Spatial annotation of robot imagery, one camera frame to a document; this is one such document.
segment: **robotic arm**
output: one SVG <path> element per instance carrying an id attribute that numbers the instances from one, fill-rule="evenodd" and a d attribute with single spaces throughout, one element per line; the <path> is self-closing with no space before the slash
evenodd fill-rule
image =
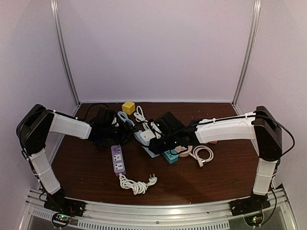
<path id="1" fill-rule="evenodd" d="M 120 119 L 115 119 L 114 111 L 100 108 L 97 117 L 89 123 L 78 120 L 56 111 L 47 110 L 42 105 L 35 105 L 17 127 L 17 136 L 22 146 L 22 153 L 29 161 L 35 176 L 39 178 L 47 193 L 45 208 L 59 211 L 60 207 L 70 207 L 64 213 L 82 216 L 83 202 L 65 198 L 65 193 L 56 179 L 50 163 L 46 157 L 45 142 L 49 132 L 75 136 L 99 142 L 103 139 L 113 139 L 115 144 L 123 143 L 131 133 L 133 127 Z M 277 162 L 282 156 L 281 128 L 272 122 L 273 116 L 263 107 L 257 107 L 255 112 L 245 115 L 226 117 L 221 119 L 203 119 L 191 121 L 184 126 L 170 112 L 159 117 L 154 124 L 158 127 L 151 130 L 148 148 L 154 153 L 162 153 L 177 146 L 199 145 L 215 140 L 251 139 L 257 140 L 259 148 L 259 164 L 254 183 L 253 193 L 247 203 L 260 201 L 260 207 L 270 206 L 267 201 L 267 192 L 272 177 L 277 169 Z M 234 203 L 233 215 L 240 215 L 251 210 L 242 210 L 244 201 Z"/>

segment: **vertical metal pole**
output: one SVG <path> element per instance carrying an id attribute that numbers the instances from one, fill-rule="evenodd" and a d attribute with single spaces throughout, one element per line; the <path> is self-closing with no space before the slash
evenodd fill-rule
<path id="1" fill-rule="evenodd" d="M 255 39 L 257 35 L 258 24 L 259 24 L 259 19 L 260 19 L 260 11 L 261 11 L 261 0 L 255 0 L 254 11 L 253 11 L 249 38 L 248 38 L 248 46 L 247 46 L 246 53 L 245 53 L 245 58 L 244 58 L 244 62 L 243 62 L 243 66 L 242 66 L 242 70 L 240 74 L 240 79 L 239 79 L 239 82 L 236 88 L 234 100 L 232 102 L 234 107 L 236 107 L 237 105 L 237 102 L 238 102 L 238 99 L 239 99 L 239 96 L 242 90 L 242 86 L 243 86 L 243 83 L 246 77 L 246 73 L 248 70 L 248 65 L 250 62 L 252 49 L 254 47 Z"/>
<path id="2" fill-rule="evenodd" d="M 80 104 L 78 94 L 76 91 L 75 84 L 73 83 L 73 79 L 71 76 L 71 69 L 69 67 L 68 59 L 67 59 L 67 54 L 66 54 L 66 49 L 64 45 L 64 39 L 63 39 L 63 34 L 62 34 L 62 29 L 61 29 L 61 24 L 59 20 L 59 10 L 58 10 L 58 2 L 57 0 L 51 0 L 51 10 L 52 10 L 52 15 L 53 15 L 53 20 L 56 28 L 56 34 L 58 38 L 58 44 L 59 44 L 59 51 L 63 63 L 63 67 L 65 70 L 65 75 L 67 78 L 67 82 L 69 85 L 69 88 L 71 90 L 71 94 L 74 100 L 74 103 L 76 106 Z"/>

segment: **yellow cube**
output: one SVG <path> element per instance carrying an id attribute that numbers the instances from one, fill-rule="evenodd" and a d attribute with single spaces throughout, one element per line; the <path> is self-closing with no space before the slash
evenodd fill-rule
<path id="1" fill-rule="evenodd" d="M 135 103 L 133 102 L 125 102 L 121 107 L 123 112 L 128 115 L 131 115 L 135 111 Z"/>

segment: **metal vent grille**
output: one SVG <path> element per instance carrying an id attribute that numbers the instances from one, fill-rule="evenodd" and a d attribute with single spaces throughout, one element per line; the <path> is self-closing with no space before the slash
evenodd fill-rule
<path id="1" fill-rule="evenodd" d="M 50 213 L 42 211 L 40 209 L 36 209 L 36 208 L 33 209 L 32 215 L 43 218 L 43 219 L 47 219 L 47 220 L 51 220 L 51 217 L 52 217 Z"/>
<path id="2" fill-rule="evenodd" d="M 100 223 L 93 223 L 90 221 L 84 221 L 79 220 L 78 221 L 78 228 L 84 229 L 84 230 L 229 230 L 229 222 L 221 221 L 217 223 L 211 223 L 211 224 L 204 224 L 201 226 L 191 226 L 191 227 L 183 227 L 183 228 L 129 228 L 129 227 L 111 227 L 106 226 L 104 224 Z"/>

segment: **white arm segment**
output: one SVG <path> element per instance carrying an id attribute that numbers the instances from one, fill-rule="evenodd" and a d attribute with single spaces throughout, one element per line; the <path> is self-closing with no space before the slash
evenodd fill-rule
<path id="1" fill-rule="evenodd" d="M 83 121 L 54 113 L 49 132 L 62 133 L 80 139 L 88 139 L 92 127 Z"/>
<path id="2" fill-rule="evenodd" d="M 46 191 L 51 195 L 57 192 L 60 189 L 60 184 L 52 171 L 45 149 L 32 154 L 29 159 Z"/>
<path id="3" fill-rule="evenodd" d="M 216 121 L 207 125 L 198 125 L 195 132 L 200 143 L 208 143 L 216 140 L 233 140 L 233 139 L 256 139 L 256 133 L 252 121 L 255 113 L 244 114 L 246 118 L 231 119 L 225 121 Z M 200 123 L 213 121 L 203 119 Z M 270 188 L 270 183 L 274 174 L 277 161 L 265 161 L 259 158 L 257 175 L 254 183 L 253 193 L 257 195 L 266 195 Z"/>
<path id="4" fill-rule="evenodd" d="M 246 118 L 238 118 L 225 121 L 215 121 L 215 119 L 203 119 L 201 123 L 214 121 L 207 125 L 198 125 L 196 128 L 196 137 L 200 143 L 208 143 L 216 140 L 233 140 L 233 139 L 256 139 L 255 129 L 252 121 L 255 117 L 247 117 L 256 115 L 255 113 L 244 114 Z"/>

